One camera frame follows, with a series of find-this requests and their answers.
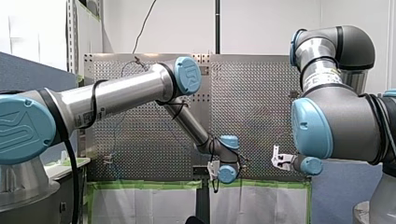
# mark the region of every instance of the metal wall panel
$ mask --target metal wall panel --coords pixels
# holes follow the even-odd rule
[[[271,164],[273,144],[290,133],[290,91],[299,90],[298,75],[286,56],[136,55],[152,64],[193,56],[203,74],[201,89],[186,97],[191,112],[216,135],[236,134],[241,152],[250,158],[244,178],[302,180]],[[86,84],[142,72],[131,54],[91,54],[85,58]],[[282,153],[293,152],[291,137],[280,138]],[[192,166],[205,164],[192,141],[167,112],[150,103],[97,122],[87,131],[90,180],[191,180]],[[105,156],[112,155],[111,164]]]
[[[299,74],[287,56],[211,55],[211,130],[235,134],[240,152],[250,159],[243,177],[296,181],[304,175],[276,169],[271,163],[278,138],[281,153],[294,153],[290,91]]]
[[[149,65],[192,55],[136,56]],[[134,60],[131,54],[89,54],[85,58],[85,76],[93,82],[121,77],[122,68],[124,77],[143,72],[140,65],[132,63]],[[185,100],[188,104],[191,101],[189,97]],[[201,157],[190,138],[155,103],[97,122],[87,131],[86,141],[87,155],[93,158],[88,173],[90,180],[190,180],[191,161],[199,161]],[[112,163],[105,164],[105,156],[109,155],[113,156]]]

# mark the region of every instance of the black cable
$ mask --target black cable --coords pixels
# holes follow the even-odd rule
[[[365,97],[369,106],[371,107],[372,112],[375,116],[375,122],[378,125],[378,130],[380,133],[380,147],[379,147],[378,153],[376,154],[373,161],[368,161],[372,165],[377,165],[386,157],[386,155],[388,153],[388,144],[387,144],[388,137],[385,135],[386,130],[385,130],[385,126],[384,126],[384,122],[386,122],[386,121],[384,120],[383,114],[380,113],[380,111],[379,111],[380,108],[379,108],[379,104],[378,104],[376,96],[372,95],[372,94],[367,94],[367,93],[364,93],[361,96]]]
[[[70,140],[64,140],[64,145],[66,146],[67,154],[69,154],[70,165],[72,167],[72,177],[73,177],[73,215],[72,215],[72,223],[78,223],[78,214],[79,214],[79,183],[78,183],[78,167],[77,160],[73,150],[72,145],[70,144]]]
[[[5,95],[5,94],[18,94],[18,93],[23,93],[24,91],[0,91],[0,95]]]
[[[97,117],[97,103],[96,103],[96,88],[101,84],[102,82],[106,82],[107,80],[101,79],[97,80],[93,86],[92,86],[92,96],[91,96],[91,109],[92,109],[92,118],[90,122],[85,126],[82,127],[81,129],[87,129],[91,128],[91,126],[96,122],[96,117]]]
[[[136,42],[134,43],[134,51],[133,51],[133,54],[134,54],[134,52],[135,52],[136,49],[137,49],[137,43],[139,42],[139,38],[140,38],[140,36],[143,34],[143,30],[145,29],[145,26],[146,26],[146,21],[148,20],[149,14],[151,13],[151,10],[152,10],[152,8],[154,7],[154,5],[155,5],[156,2],[157,2],[157,0],[154,0],[154,1],[152,2],[151,7],[149,8],[148,14],[147,14],[145,20],[143,21],[142,29],[140,30],[140,33],[139,33],[139,35],[138,35],[137,38],[136,38]]]

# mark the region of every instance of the metal link tube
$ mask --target metal link tube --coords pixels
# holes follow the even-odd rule
[[[182,105],[182,101],[176,98],[169,102],[169,104],[164,105],[166,111],[174,117],[178,125],[183,129],[183,131],[189,135],[189,137],[194,141],[197,146],[204,144],[209,135],[202,125],[194,118],[190,110]]]

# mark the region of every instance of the white wall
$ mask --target white wall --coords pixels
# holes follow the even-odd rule
[[[104,0],[104,51],[129,52],[150,0]],[[140,37],[139,52],[209,52],[214,49],[214,1],[157,1]]]
[[[318,29],[320,0],[221,1],[221,53],[289,55],[300,28]]]
[[[372,38],[375,67],[370,70],[367,79],[368,92],[383,92],[389,81],[389,14],[393,10],[390,2],[392,0],[322,1],[321,27],[355,25]]]
[[[65,0],[0,0],[0,51],[66,70],[65,9]]]
[[[104,51],[132,52],[151,1],[104,0]],[[221,53],[288,54],[293,32],[319,27],[319,0],[221,1]],[[158,1],[136,52],[215,51],[215,1]]]

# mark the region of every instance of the green tape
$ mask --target green tape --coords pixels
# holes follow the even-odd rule
[[[85,160],[87,160],[87,159],[85,159],[85,158],[77,158],[77,164],[80,164],[80,163],[84,162]],[[64,163],[62,163],[61,165],[62,166],[71,166],[70,160],[64,161]]]

